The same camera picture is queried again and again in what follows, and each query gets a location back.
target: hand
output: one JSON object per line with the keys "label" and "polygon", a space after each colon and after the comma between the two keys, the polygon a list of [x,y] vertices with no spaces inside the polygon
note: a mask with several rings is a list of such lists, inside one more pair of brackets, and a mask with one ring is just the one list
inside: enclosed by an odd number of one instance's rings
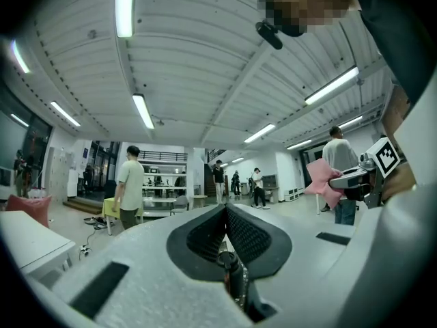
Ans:
{"label": "hand", "polygon": [[382,200],[388,200],[393,195],[409,191],[416,184],[416,179],[410,168],[410,164],[398,165],[384,181],[382,188]]}

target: pink cloth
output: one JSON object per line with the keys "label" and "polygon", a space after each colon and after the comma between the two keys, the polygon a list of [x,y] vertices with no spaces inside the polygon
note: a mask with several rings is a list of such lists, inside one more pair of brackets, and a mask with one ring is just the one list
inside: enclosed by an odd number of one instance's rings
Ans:
{"label": "pink cloth", "polygon": [[328,181],[343,174],[341,171],[331,168],[324,159],[318,159],[308,164],[307,169],[313,182],[305,189],[305,193],[323,195],[326,203],[333,209],[344,195],[344,191],[343,189],[331,188]]}

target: jeans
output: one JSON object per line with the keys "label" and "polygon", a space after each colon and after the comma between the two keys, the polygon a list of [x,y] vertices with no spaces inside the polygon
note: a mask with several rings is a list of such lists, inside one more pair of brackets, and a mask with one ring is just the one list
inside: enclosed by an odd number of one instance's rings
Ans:
{"label": "jeans", "polygon": [[255,199],[255,205],[258,206],[258,197],[261,197],[262,206],[266,206],[266,194],[261,187],[255,187],[253,192],[253,197]]}
{"label": "jeans", "polygon": [[356,200],[340,200],[335,206],[335,223],[341,225],[354,225],[355,212],[356,212]]}
{"label": "jeans", "polygon": [[223,182],[216,182],[217,204],[222,204],[223,192],[225,191],[225,184]]}
{"label": "jeans", "polygon": [[127,230],[128,228],[134,227],[137,224],[137,220],[135,219],[137,212],[138,209],[134,209],[134,210],[120,209],[120,221],[123,224],[123,229]]}

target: dark pants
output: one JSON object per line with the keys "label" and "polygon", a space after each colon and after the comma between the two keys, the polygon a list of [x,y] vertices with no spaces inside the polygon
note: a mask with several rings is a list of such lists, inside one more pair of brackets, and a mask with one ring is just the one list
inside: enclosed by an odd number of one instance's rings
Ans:
{"label": "dark pants", "polygon": [[266,194],[261,187],[255,187],[253,192],[253,197],[255,198],[255,205],[258,205],[258,197],[261,197],[262,206],[266,206]]}
{"label": "dark pants", "polygon": [[127,230],[128,228],[134,227],[137,224],[135,215],[137,215],[138,209],[135,210],[123,210],[120,209],[120,221],[123,224],[123,228]]}
{"label": "dark pants", "polygon": [[340,200],[335,206],[335,223],[342,225],[354,225],[356,200]]}

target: fluorescent light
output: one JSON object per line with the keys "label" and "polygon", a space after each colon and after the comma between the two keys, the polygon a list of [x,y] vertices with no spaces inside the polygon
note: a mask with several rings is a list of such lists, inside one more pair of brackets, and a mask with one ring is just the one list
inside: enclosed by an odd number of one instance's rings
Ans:
{"label": "fluorescent light", "polygon": [[315,101],[321,99],[323,96],[329,94],[333,90],[337,89],[339,86],[343,85],[346,81],[349,81],[353,77],[356,77],[358,73],[358,68],[353,67],[352,69],[348,70],[346,73],[343,73],[340,77],[336,78],[334,81],[331,81],[328,85],[322,87],[322,89],[318,90],[310,97],[305,99],[305,102],[307,103],[307,105],[311,105]]}
{"label": "fluorescent light", "polygon": [[359,122],[361,119],[363,119],[362,115],[360,115],[359,117],[357,117],[355,119],[350,120],[349,122],[346,122],[346,123],[344,123],[342,125],[339,125],[339,128],[344,128],[345,126],[351,125],[351,124],[353,124],[355,122]]}
{"label": "fluorescent light", "polygon": [[258,137],[264,135],[265,133],[267,133],[268,131],[272,130],[273,128],[274,128],[274,125],[273,124],[269,124],[265,128],[262,128],[260,131],[258,131],[256,134],[253,134],[252,136],[250,136],[247,140],[244,140],[244,143],[245,144],[249,144],[252,141],[255,141]]}
{"label": "fluorescent light", "polygon": [[13,117],[17,122],[23,124],[24,126],[26,126],[27,128],[29,127],[28,123],[22,121],[19,117],[17,117],[15,114],[11,114],[11,117]]}
{"label": "fluorescent light", "polygon": [[139,115],[143,118],[144,124],[147,128],[153,129],[155,126],[153,125],[153,121],[150,117],[149,111],[145,106],[144,96],[140,94],[132,95],[134,99],[135,105],[137,106]]}
{"label": "fluorescent light", "polygon": [[132,9],[134,0],[115,0],[115,24],[120,38],[132,36]]}
{"label": "fluorescent light", "polygon": [[294,148],[301,147],[301,146],[303,146],[303,145],[309,144],[310,142],[311,142],[311,140],[308,139],[308,140],[306,140],[306,141],[303,141],[303,142],[298,143],[297,145],[287,147],[287,149],[288,149],[288,150],[292,150],[292,149],[294,149]]}
{"label": "fluorescent light", "polygon": [[60,112],[60,114],[62,114],[64,117],[66,117],[69,121],[71,121],[71,123],[73,123],[75,126],[80,126],[80,124],[74,120],[72,117],[70,117],[67,112],[65,112],[55,101],[53,101],[51,103],[52,106],[54,106],[54,108],[56,108],[58,110],[58,112]]}
{"label": "fluorescent light", "polygon": [[12,42],[12,51],[14,52],[15,58],[20,65],[21,69],[23,69],[24,73],[30,72],[29,68],[27,67],[24,59],[21,57],[20,51],[18,51],[18,47],[16,46],[16,40]]}

